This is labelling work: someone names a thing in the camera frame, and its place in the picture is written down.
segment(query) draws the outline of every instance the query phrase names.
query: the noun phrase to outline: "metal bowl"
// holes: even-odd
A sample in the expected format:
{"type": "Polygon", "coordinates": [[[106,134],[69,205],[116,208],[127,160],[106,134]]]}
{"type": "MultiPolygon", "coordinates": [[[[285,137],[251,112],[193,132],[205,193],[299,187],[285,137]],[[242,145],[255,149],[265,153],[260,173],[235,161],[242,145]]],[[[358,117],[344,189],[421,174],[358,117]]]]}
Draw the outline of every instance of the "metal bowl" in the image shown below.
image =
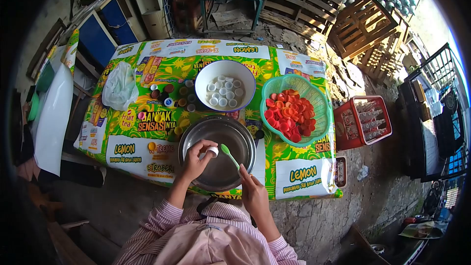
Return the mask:
{"type": "MultiPolygon", "coordinates": [[[[204,117],[193,123],[183,134],[179,144],[179,161],[183,166],[186,151],[200,139],[226,144],[232,156],[243,163],[250,174],[255,163],[255,143],[252,135],[238,121],[221,115],[204,117]]],[[[231,190],[241,183],[232,160],[221,151],[211,159],[203,173],[193,184],[206,191],[222,192],[231,190]]]]}

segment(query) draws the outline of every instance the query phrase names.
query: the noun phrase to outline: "wooden pallet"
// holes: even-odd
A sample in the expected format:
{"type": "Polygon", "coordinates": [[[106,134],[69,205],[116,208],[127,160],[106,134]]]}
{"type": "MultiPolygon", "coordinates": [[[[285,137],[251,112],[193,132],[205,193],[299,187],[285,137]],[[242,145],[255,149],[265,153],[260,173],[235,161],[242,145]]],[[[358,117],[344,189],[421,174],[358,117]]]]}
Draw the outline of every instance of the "wooden pallet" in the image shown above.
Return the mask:
{"type": "Polygon", "coordinates": [[[265,0],[260,17],[305,38],[325,42],[342,0],[265,0]]]}
{"type": "Polygon", "coordinates": [[[354,63],[377,84],[391,87],[396,83],[394,73],[403,67],[402,59],[406,55],[398,45],[402,36],[396,32],[356,57],[354,63]]]}
{"type": "Polygon", "coordinates": [[[397,26],[377,0],[356,0],[338,14],[329,40],[347,61],[391,36],[397,26]]]}

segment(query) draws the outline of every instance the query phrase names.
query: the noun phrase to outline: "cable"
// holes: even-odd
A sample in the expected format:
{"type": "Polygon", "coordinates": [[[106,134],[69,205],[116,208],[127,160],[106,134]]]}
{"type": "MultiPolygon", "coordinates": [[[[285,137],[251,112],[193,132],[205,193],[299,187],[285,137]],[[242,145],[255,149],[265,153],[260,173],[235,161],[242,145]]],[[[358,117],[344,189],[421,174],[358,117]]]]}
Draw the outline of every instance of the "cable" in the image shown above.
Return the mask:
{"type": "Polygon", "coordinates": [[[119,29],[119,28],[121,28],[122,26],[126,25],[127,23],[128,23],[128,21],[125,21],[124,24],[118,25],[118,26],[111,26],[110,24],[108,24],[108,27],[112,27],[112,28],[115,28],[115,29],[119,29]]]}

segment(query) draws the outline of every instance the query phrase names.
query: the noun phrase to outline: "toothbrush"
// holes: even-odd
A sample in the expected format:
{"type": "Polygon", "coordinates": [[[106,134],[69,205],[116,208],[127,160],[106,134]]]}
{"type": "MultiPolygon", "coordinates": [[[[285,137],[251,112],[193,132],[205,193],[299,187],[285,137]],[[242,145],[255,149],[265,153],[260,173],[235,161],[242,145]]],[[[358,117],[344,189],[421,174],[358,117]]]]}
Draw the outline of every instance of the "toothbrush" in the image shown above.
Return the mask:
{"type": "Polygon", "coordinates": [[[237,172],[240,175],[240,166],[237,163],[236,159],[231,155],[231,152],[229,151],[229,148],[225,144],[221,144],[221,150],[222,150],[223,153],[225,153],[226,155],[228,155],[231,158],[232,162],[234,162],[235,166],[237,167],[237,172]]]}

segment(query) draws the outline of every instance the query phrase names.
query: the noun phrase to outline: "striped shirt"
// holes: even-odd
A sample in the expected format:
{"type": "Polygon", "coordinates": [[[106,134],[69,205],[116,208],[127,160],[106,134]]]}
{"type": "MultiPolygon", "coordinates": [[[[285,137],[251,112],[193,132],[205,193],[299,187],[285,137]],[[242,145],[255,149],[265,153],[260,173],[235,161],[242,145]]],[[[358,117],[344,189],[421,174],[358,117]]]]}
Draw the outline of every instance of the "striped shirt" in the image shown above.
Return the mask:
{"type": "Polygon", "coordinates": [[[149,213],[146,220],[139,223],[139,229],[123,245],[114,264],[153,264],[177,227],[187,224],[217,225],[218,223],[233,225],[260,241],[271,264],[306,264],[305,261],[297,260],[297,254],[283,236],[267,242],[263,234],[252,226],[250,218],[238,207],[215,202],[205,207],[202,214],[207,218],[201,219],[196,207],[179,209],[164,199],[149,213]]]}

